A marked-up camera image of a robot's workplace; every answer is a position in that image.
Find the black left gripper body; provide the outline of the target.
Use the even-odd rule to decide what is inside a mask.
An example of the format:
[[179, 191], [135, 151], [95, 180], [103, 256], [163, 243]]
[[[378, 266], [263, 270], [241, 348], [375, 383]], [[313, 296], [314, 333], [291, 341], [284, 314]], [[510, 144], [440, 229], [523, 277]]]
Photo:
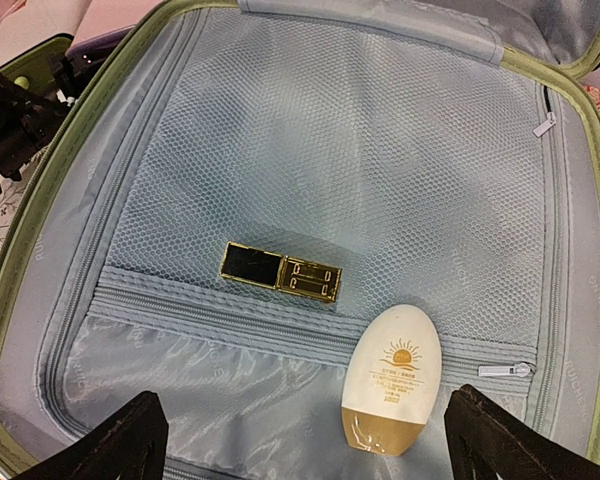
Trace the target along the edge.
[[0, 179], [19, 181], [21, 167], [51, 142], [68, 112], [0, 73]]

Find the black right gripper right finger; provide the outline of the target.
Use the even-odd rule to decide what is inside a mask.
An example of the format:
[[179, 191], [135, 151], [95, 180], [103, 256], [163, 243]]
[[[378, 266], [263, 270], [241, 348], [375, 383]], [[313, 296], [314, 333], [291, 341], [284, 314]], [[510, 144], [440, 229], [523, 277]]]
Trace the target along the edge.
[[600, 466], [543, 437], [473, 386], [444, 414], [455, 479], [600, 479]]

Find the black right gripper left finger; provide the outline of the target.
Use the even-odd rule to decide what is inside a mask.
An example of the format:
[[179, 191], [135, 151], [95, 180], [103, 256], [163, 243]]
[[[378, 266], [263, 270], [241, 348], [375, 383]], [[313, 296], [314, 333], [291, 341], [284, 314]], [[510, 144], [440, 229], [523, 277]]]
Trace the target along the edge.
[[19, 479], [161, 479], [169, 425], [159, 397], [143, 391], [82, 439]]

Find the white green drawer box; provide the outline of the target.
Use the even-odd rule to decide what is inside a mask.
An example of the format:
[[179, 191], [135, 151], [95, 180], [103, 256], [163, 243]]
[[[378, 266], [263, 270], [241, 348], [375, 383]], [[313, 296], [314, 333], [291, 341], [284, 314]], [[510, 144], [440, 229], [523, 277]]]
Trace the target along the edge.
[[36, 95], [45, 96], [55, 88], [50, 59], [64, 55], [73, 36], [59, 33], [35, 45], [0, 67], [0, 73], [11, 82]]

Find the green hard-shell suitcase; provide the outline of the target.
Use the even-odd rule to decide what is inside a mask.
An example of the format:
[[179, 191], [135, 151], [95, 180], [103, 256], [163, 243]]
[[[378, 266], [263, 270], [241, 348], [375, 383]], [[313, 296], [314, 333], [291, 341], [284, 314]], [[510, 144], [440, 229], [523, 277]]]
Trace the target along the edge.
[[[167, 1], [112, 53], [0, 251], [0, 478], [138, 393], [169, 479], [448, 479], [477, 388], [600, 465], [600, 1]], [[225, 279], [228, 242], [342, 270], [335, 303]], [[400, 456], [347, 444], [369, 324], [432, 320]]]

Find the purple drawer box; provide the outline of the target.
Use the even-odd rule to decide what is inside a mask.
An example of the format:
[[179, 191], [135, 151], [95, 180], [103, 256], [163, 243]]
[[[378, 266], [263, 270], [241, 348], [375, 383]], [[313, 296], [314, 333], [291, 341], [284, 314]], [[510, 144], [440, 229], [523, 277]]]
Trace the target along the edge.
[[86, 64], [102, 62], [132, 29], [132, 26], [128, 26], [81, 41], [72, 45], [65, 56]]

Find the cream round bottle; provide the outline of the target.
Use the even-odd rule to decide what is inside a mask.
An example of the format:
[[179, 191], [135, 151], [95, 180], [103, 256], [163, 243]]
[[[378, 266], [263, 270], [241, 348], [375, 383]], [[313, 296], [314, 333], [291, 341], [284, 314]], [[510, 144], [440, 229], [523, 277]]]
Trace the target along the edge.
[[347, 444], [373, 454], [404, 454], [429, 421], [441, 373], [441, 344], [429, 316], [412, 305], [381, 313], [347, 367], [341, 398]]

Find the small dark tube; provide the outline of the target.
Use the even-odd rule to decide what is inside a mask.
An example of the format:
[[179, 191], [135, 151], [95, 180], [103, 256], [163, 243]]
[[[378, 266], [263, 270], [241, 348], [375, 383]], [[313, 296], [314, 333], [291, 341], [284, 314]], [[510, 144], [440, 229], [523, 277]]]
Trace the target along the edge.
[[342, 270], [235, 242], [226, 245], [220, 276], [264, 289], [335, 303]]

